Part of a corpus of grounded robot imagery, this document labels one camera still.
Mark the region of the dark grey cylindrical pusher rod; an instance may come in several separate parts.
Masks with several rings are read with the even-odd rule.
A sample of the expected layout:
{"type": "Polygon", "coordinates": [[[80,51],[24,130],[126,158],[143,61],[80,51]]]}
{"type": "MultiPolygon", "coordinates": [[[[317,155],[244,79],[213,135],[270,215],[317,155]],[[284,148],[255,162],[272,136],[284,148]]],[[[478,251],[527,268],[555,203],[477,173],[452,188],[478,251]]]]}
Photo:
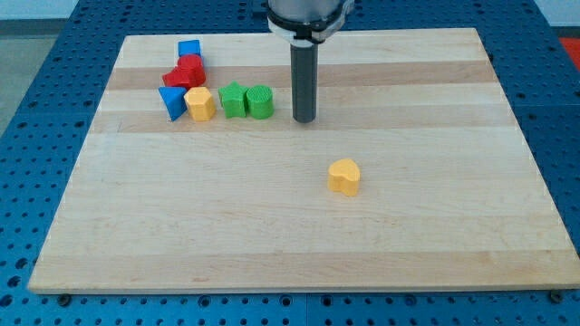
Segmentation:
{"type": "Polygon", "coordinates": [[[318,48],[290,47],[293,118],[310,123],[316,117],[318,48]]]}

